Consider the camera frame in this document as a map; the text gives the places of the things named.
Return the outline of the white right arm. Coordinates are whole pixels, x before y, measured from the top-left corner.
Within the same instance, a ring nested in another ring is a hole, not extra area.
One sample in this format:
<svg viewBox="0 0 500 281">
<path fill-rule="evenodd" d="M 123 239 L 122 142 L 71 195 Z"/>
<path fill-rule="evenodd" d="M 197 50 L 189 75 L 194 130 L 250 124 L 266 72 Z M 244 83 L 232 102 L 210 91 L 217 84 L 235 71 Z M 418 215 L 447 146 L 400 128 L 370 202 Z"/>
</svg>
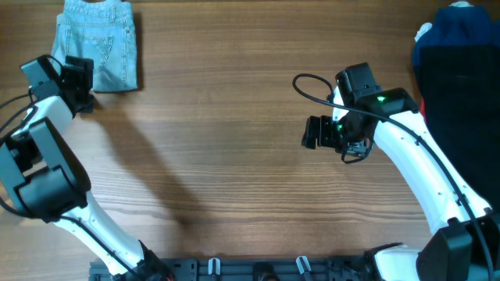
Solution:
<svg viewBox="0 0 500 281">
<path fill-rule="evenodd" d="M 374 146 L 395 164 L 423 209 L 431 239 L 420 250 L 404 244 L 372 254 L 382 280 L 497 280 L 499 217 L 459 175 L 430 135 L 406 90 L 382 90 L 368 64 L 336 77 L 332 102 L 335 150 L 345 162 Z"/>
</svg>

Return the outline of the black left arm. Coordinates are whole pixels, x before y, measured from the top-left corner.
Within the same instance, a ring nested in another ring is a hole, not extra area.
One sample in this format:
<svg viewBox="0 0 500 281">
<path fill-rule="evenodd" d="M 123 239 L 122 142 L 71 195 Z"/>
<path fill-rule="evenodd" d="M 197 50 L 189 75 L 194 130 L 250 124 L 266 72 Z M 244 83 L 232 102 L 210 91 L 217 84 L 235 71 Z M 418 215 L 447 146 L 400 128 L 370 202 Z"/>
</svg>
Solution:
<svg viewBox="0 0 500 281">
<path fill-rule="evenodd" d="M 106 265 L 113 280 L 173 280 L 175 275 L 98 204 L 91 181 L 62 134 L 79 112 L 94 106 L 92 59 L 42 55 L 20 69 L 30 82 L 20 124 L 1 139 L 1 206 L 74 235 Z"/>
</svg>

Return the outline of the light blue denim shorts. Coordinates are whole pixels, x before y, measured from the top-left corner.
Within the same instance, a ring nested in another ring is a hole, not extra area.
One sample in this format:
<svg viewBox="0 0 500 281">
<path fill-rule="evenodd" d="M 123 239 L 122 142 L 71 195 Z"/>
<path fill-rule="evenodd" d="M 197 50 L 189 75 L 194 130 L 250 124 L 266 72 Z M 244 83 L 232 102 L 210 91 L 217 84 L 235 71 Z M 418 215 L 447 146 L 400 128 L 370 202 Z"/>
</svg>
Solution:
<svg viewBox="0 0 500 281">
<path fill-rule="evenodd" d="M 66 0 L 56 18 L 52 56 L 94 62 L 94 92 L 138 89 L 138 50 L 134 14 L 130 2 Z"/>
</svg>

